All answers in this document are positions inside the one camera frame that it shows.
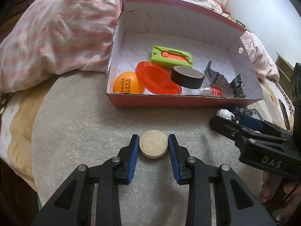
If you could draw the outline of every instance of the orange ping pong ball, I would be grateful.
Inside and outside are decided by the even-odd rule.
[[[120,74],[114,82],[114,92],[142,94],[145,86],[138,81],[135,72],[127,71]]]

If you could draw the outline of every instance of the red shoebox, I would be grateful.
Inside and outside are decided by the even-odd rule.
[[[247,106],[263,99],[260,83],[243,43],[245,29],[204,7],[182,0],[123,0],[107,70],[106,94],[117,108],[208,108]],[[114,81],[126,71],[135,72],[141,61],[150,61],[153,45],[189,52],[193,68],[211,69],[228,82],[240,74],[247,98],[201,95],[115,93]]]

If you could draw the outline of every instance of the green plastic toy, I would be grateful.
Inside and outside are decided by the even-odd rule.
[[[176,65],[192,68],[192,55],[190,53],[156,45],[153,46],[151,61],[169,69]]]

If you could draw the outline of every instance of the human hand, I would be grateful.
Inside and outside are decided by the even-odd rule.
[[[261,194],[259,196],[259,200],[264,203],[268,200],[269,195],[271,193],[271,189],[272,189],[272,185],[271,185],[271,181],[270,181],[271,175],[270,173],[264,171],[262,173],[262,187],[261,187]],[[283,191],[286,194],[291,193],[294,188],[296,187],[297,182],[289,182],[288,184],[286,184],[283,187]],[[280,221],[284,221],[286,219],[288,219],[293,212],[295,211],[295,209],[297,208],[297,206],[300,204],[301,201],[301,185],[299,185],[294,191],[293,191],[293,196],[291,198],[291,200],[289,201],[288,205],[281,210],[281,213],[279,214],[279,216],[277,217],[278,220]]]

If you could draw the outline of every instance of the wooden coaster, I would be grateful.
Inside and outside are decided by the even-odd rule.
[[[139,146],[142,154],[146,157],[157,159],[167,151],[167,137],[158,130],[149,130],[141,136]]]

